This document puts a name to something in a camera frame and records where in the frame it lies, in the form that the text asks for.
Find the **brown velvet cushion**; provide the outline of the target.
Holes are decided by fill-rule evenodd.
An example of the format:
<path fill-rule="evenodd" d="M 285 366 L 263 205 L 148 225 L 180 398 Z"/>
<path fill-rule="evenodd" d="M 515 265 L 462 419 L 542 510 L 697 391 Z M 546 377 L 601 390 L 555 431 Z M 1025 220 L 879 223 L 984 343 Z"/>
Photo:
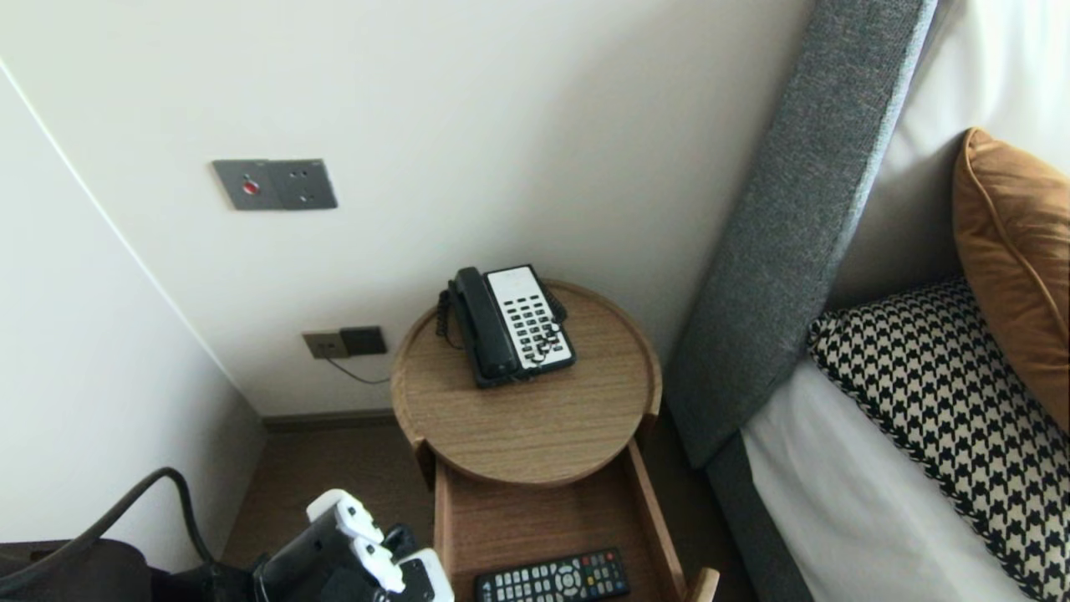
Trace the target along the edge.
<path fill-rule="evenodd" d="M 1070 435 L 1070 176 L 980 127 L 952 174 L 953 237 L 1017 376 Z"/>

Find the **round wooden bedside table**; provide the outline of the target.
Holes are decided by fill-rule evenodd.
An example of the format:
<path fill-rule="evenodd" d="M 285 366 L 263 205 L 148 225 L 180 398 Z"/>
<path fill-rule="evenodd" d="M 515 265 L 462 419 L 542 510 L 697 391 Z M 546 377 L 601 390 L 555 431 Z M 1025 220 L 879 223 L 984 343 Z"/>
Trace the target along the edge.
<path fill-rule="evenodd" d="M 391 407 L 428 483 L 435 465 L 486 482 L 562 487 L 645 437 L 662 399 L 645 331 L 588 288 L 549 279 L 568 312 L 577 362 L 482 389 L 465 352 L 435 335 L 435 308 L 411 325 L 391 366 Z"/>

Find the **large white pillow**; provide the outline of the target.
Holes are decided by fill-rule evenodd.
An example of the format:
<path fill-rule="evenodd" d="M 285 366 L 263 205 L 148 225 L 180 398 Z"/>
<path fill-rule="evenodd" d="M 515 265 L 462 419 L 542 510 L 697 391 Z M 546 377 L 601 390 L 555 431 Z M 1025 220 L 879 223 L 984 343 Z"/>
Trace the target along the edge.
<path fill-rule="evenodd" d="M 952 176 L 970 127 L 1070 176 L 1070 0 L 939 0 L 829 308 L 960 274 Z"/>

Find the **grey switch plate red dot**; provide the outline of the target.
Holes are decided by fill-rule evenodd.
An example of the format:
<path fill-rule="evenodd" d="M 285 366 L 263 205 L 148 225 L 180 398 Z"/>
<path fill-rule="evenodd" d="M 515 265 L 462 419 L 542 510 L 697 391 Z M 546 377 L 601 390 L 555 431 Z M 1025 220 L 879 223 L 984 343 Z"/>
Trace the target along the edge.
<path fill-rule="evenodd" d="M 211 168 L 234 210 L 282 210 L 268 164 L 263 159 L 216 160 Z"/>

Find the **wooden table drawer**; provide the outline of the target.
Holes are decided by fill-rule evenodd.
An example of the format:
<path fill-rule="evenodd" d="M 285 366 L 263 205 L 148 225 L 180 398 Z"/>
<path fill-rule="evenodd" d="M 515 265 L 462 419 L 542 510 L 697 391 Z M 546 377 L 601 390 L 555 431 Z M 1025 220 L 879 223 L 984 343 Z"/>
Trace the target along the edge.
<path fill-rule="evenodd" d="M 635 442 L 562 487 L 489 482 L 435 464 L 433 546 L 457 602 L 484 602 L 476 578 L 614 547 L 628 591 L 605 602 L 714 602 L 720 575 L 688 578 Z"/>

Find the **plain grey wall switch plate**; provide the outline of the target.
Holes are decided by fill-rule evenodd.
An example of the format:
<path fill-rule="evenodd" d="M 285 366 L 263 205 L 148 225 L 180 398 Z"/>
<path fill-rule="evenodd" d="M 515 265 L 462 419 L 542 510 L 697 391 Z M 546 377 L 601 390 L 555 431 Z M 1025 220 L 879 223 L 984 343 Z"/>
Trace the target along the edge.
<path fill-rule="evenodd" d="M 268 174 L 282 210 L 337 209 L 335 191 L 321 160 L 268 161 Z"/>

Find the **dark grey power socket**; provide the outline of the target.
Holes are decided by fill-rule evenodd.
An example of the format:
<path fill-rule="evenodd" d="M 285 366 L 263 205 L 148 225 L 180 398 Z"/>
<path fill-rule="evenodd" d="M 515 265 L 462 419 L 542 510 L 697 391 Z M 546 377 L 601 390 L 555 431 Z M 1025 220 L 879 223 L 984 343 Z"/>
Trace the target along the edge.
<path fill-rule="evenodd" d="M 379 325 L 363 325 L 363 327 L 345 327 L 338 330 L 343 340 L 347 357 L 363 357 L 363 355 L 385 355 L 389 348 L 385 335 Z"/>

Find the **grey fabric headboard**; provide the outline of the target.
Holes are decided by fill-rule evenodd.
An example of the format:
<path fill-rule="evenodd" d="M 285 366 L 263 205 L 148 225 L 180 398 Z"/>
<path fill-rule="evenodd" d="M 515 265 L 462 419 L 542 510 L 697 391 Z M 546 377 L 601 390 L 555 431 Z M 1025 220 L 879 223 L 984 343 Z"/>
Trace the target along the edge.
<path fill-rule="evenodd" d="M 768 401 L 832 292 L 939 0 L 815 0 L 664 371 L 692 467 Z"/>

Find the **white bed sheet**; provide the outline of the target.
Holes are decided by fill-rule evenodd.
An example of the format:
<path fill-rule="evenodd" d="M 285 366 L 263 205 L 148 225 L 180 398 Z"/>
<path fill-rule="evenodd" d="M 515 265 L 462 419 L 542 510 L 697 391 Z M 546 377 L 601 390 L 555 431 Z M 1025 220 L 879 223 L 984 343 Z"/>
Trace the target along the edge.
<path fill-rule="evenodd" d="M 742 439 L 815 602 L 1031 602 L 939 485 L 813 360 L 797 362 Z"/>

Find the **beige wall phone socket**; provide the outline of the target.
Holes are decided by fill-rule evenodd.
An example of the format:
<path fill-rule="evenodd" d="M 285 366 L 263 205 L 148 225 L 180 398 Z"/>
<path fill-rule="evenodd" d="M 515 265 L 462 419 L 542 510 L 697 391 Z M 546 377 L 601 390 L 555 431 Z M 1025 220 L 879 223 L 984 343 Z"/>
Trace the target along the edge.
<path fill-rule="evenodd" d="M 302 338 L 316 359 L 336 360 L 350 357 L 340 331 L 302 331 Z"/>

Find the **grey fabric bed frame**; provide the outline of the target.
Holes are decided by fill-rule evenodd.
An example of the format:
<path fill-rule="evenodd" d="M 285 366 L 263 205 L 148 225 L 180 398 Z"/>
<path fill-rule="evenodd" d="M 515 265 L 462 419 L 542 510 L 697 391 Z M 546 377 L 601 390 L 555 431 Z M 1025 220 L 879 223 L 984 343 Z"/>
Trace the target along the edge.
<path fill-rule="evenodd" d="M 760 602 L 815 602 L 798 564 L 756 491 L 742 432 L 727 439 L 706 465 L 742 565 Z"/>

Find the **black white houndstooth pillow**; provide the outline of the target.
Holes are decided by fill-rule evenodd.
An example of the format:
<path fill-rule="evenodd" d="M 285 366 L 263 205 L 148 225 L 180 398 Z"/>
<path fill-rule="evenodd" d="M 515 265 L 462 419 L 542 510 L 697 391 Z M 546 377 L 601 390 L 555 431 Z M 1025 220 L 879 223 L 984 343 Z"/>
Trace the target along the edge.
<path fill-rule="evenodd" d="M 1033 602 L 1070 602 L 1070 435 L 963 278 L 817 317 L 809 355 L 941 489 Z"/>

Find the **black TV remote control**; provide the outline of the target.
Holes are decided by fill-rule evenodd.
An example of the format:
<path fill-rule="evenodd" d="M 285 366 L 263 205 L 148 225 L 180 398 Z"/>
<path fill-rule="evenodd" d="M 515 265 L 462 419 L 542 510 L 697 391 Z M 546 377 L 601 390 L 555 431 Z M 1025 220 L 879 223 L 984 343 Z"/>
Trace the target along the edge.
<path fill-rule="evenodd" d="M 482 573 L 471 602 L 605 602 L 630 592 L 620 550 L 605 547 Z"/>

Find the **black telephone handset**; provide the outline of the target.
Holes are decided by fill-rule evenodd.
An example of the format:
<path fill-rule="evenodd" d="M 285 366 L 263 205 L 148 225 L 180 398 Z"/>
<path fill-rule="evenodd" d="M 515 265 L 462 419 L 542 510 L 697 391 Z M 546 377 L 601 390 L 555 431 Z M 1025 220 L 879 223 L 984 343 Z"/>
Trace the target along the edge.
<path fill-rule="evenodd" d="M 469 267 L 458 271 L 454 281 L 460 323 L 467 327 L 467 342 L 473 351 L 476 372 L 485 382 L 504 380 L 519 370 L 511 335 L 498 312 L 496 300 L 482 274 Z"/>

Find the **black and white telephone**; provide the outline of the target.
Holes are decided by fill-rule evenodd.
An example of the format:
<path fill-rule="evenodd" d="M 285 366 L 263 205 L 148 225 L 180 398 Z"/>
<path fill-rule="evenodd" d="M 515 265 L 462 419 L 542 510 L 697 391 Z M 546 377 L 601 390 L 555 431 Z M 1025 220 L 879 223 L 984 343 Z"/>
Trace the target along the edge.
<path fill-rule="evenodd" d="M 513 349 L 520 362 L 519 370 L 504 380 L 485 382 L 479 377 L 473 351 L 467 342 L 467 327 L 459 321 L 461 312 L 457 309 L 455 278 L 440 293 L 435 317 L 435 334 L 450 344 L 450 348 L 465 351 L 467 361 L 478 388 L 488 389 L 513 382 L 524 382 L 574 366 L 577 361 L 576 350 L 564 328 L 567 311 L 549 288 L 542 284 L 538 272 L 531 264 L 478 272 L 496 300 L 498 312 L 506 330 L 511 335 Z"/>

